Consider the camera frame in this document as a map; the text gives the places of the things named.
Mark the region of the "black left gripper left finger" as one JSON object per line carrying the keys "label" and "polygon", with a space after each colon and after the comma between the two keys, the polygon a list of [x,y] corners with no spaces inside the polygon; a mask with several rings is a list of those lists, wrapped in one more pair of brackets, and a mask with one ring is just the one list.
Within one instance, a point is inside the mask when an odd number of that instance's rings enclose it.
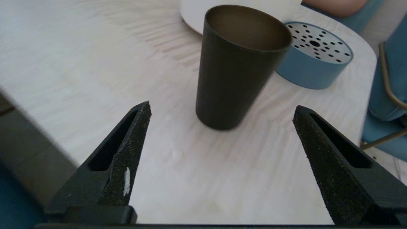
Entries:
{"label": "black left gripper left finger", "polygon": [[57,191],[45,213],[64,213],[77,205],[128,205],[151,115],[148,101],[131,108]]}

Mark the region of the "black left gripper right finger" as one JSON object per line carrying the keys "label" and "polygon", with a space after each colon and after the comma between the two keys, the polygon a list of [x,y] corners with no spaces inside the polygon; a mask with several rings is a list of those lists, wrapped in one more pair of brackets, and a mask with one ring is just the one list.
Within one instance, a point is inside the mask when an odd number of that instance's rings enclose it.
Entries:
{"label": "black left gripper right finger", "polygon": [[335,225],[406,225],[406,185],[315,111],[293,124]]}

